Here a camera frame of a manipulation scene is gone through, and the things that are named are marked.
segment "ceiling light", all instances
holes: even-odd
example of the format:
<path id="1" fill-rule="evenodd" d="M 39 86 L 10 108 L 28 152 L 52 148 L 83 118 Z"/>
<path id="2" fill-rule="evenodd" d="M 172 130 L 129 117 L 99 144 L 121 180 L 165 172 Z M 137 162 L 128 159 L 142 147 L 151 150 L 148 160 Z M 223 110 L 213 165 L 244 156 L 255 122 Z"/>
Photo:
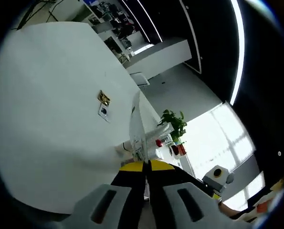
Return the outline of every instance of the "ceiling light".
<path id="1" fill-rule="evenodd" d="M 145 51 L 146 49 L 151 48 L 152 46 L 154 46 L 154 45 L 153 45 L 153 44 L 145 45 L 144 47 L 142 47 L 142 48 L 140 48 L 140 49 L 134 51 L 133 53 L 134 53 L 134 55 L 138 55 L 139 53 Z"/>
<path id="2" fill-rule="evenodd" d="M 147 34 L 145 33 L 143 27 L 141 26 L 141 24 L 138 22 L 137 18 L 135 17 L 135 15 L 133 14 L 133 12 L 131 11 L 131 9 L 127 6 L 127 4 L 124 2 L 124 0 L 122 0 L 122 2 L 125 4 L 125 6 L 128 8 L 128 10 L 130 11 L 130 13 L 133 15 L 133 17 L 136 19 L 137 23 L 139 24 L 139 26 L 141 27 L 143 33 L 145 34 L 148 42 L 150 42 L 150 39 L 148 38 Z"/>
<path id="3" fill-rule="evenodd" d="M 234 89 L 231 97 L 230 104 L 233 105 L 238 93 L 239 85 L 241 83 L 242 78 L 242 71 L 243 71 L 243 60 L 244 60 L 244 53 L 245 53 L 245 37 L 243 32 L 243 22 L 242 22 L 242 14 L 241 10 L 239 9 L 239 5 L 237 0 L 231 0 L 235 18 L 237 21 L 237 29 L 238 29 L 238 36 L 239 36 L 239 57 L 238 57 L 238 67 L 236 73 L 236 79 L 234 84 Z"/>
<path id="4" fill-rule="evenodd" d="M 163 42 L 163 40 L 162 40 L 162 38 L 161 38 L 161 36 L 160 36 L 158 30 L 156 29 L 154 23 L 152 22 L 150 16 L 148 15 L 147 11 L 145 10 L 144 6 L 142 5 L 142 3 L 141 3 L 139 0 L 137 0 L 137 1 L 138 1 L 138 3 L 141 5 L 141 7 L 143 8 L 143 10 L 145 11 L 146 15 L 148 16 L 148 18 L 149 18 L 149 20 L 150 20 L 150 22 L 151 22 L 153 28 L 155 28 L 155 31 L 157 32 L 157 34 L 158 34 L 158 36 L 159 36 L 159 38 L 160 38 L 160 41 Z"/>

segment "table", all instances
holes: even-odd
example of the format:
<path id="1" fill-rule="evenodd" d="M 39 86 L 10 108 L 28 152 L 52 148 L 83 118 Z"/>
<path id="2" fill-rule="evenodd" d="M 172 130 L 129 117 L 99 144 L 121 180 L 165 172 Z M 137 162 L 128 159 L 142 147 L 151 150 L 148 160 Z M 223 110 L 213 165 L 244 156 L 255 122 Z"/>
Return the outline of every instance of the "table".
<path id="1" fill-rule="evenodd" d="M 110 99 L 110 123 L 97 95 Z M 139 91 L 121 63 L 85 23 L 25 27 L 0 51 L 0 175 L 17 200 L 70 214 L 74 204 L 110 183 L 129 139 L 133 96 Z M 143 94 L 146 131 L 159 116 Z"/>
<path id="2" fill-rule="evenodd" d="M 128 61 L 130 61 L 130 57 L 129 57 L 129 51 L 127 49 L 125 49 L 124 45 L 122 44 L 122 42 L 119 40 L 119 38 L 113 33 L 112 30 L 107 30 L 104 32 L 101 32 L 98 34 L 98 36 L 103 40 L 107 40 L 108 38 L 112 38 L 115 43 L 118 45 L 118 47 L 120 48 L 120 50 L 122 51 L 122 54 L 126 57 L 126 59 Z"/>

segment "red object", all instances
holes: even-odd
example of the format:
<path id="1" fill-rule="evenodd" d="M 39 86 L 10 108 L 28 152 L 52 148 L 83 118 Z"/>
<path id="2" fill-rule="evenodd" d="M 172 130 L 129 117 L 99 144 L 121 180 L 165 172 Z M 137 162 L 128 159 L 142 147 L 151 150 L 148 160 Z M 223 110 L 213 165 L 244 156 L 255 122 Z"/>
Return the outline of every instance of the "red object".
<path id="1" fill-rule="evenodd" d="M 265 212 L 268 212 L 268 207 L 270 205 L 270 203 L 272 202 L 272 199 L 262 203 L 262 204 L 259 204 L 256 206 L 256 209 L 257 209 L 257 213 L 265 213 Z"/>
<path id="2" fill-rule="evenodd" d="M 183 144 L 177 145 L 177 148 L 179 149 L 179 153 L 181 156 L 186 155 L 186 151 Z"/>
<path id="3" fill-rule="evenodd" d="M 156 144 L 157 144 L 158 147 L 162 147 L 163 146 L 160 139 L 156 140 Z"/>

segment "bright window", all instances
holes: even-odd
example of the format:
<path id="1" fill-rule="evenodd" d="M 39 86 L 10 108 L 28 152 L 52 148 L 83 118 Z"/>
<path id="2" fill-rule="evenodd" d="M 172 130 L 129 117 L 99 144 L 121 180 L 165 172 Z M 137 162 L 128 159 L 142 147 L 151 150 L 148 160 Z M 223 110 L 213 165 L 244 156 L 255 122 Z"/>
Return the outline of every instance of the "bright window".
<path id="1" fill-rule="evenodd" d="M 189 121 L 181 140 L 199 179 L 215 165 L 234 170 L 254 151 L 252 140 L 228 103 Z"/>
<path id="2" fill-rule="evenodd" d="M 237 211 L 245 210 L 248 207 L 247 200 L 258 193 L 263 187 L 265 187 L 265 181 L 263 172 L 261 172 L 246 188 L 224 201 L 224 204 Z"/>

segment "green plant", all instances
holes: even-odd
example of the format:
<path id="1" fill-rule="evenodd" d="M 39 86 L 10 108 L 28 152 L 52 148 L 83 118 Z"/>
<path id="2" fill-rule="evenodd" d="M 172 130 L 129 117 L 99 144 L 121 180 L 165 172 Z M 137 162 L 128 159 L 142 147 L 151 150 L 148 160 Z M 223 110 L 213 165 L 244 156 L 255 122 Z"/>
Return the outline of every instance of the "green plant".
<path id="1" fill-rule="evenodd" d="M 165 110 L 161 117 L 161 122 L 158 125 L 163 125 L 164 123 L 171 123 L 174 131 L 170 133 L 172 140 L 177 142 L 179 137 L 185 134 L 183 129 L 187 126 L 187 123 L 184 121 L 184 114 L 180 111 L 180 118 L 176 117 L 176 114 L 170 110 Z"/>

